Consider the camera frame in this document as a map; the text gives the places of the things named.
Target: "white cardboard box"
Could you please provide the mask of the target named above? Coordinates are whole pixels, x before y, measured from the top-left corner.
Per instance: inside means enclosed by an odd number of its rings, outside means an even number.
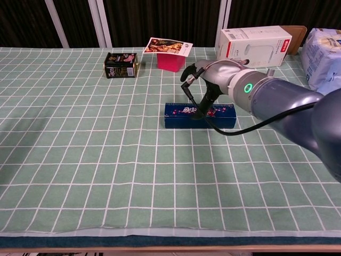
[[[280,66],[291,34],[280,26],[222,29],[217,60],[242,61],[248,68]]]

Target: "blue rectangular box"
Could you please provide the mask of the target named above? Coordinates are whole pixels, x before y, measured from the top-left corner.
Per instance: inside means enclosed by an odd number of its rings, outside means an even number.
[[[193,120],[191,117],[197,111],[190,103],[166,103],[165,128],[167,129],[207,129],[211,128],[204,120]],[[207,118],[218,128],[234,128],[236,110],[234,104],[213,104],[207,113]]]

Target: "robotic arm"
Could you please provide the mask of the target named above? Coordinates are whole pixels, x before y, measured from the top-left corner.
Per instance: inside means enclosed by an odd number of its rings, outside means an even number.
[[[270,69],[266,74],[249,69],[232,60],[200,60],[185,69],[181,87],[195,103],[189,91],[190,84],[199,77],[206,82],[207,91],[194,119],[205,118],[222,94],[260,121],[298,109],[277,118],[269,126],[316,154],[332,176],[341,182],[341,89],[324,96],[273,77],[273,73]]]

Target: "black curtain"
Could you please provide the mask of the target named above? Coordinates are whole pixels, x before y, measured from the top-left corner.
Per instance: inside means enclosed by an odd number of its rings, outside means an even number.
[[[1,0],[0,46],[62,47],[44,0]]]
[[[53,3],[70,48],[99,47],[87,0],[54,0]]]
[[[302,25],[341,29],[341,1],[232,0],[228,28]]]
[[[114,47],[146,46],[150,37],[214,46],[220,0],[104,0]]]

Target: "green indicator light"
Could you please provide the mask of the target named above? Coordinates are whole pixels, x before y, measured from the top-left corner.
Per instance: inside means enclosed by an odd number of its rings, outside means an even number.
[[[253,87],[254,87],[253,84],[247,84],[247,85],[245,85],[245,87],[244,87],[244,91],[245,91],[246,93],[249,93],[249,92],[252,90]]]

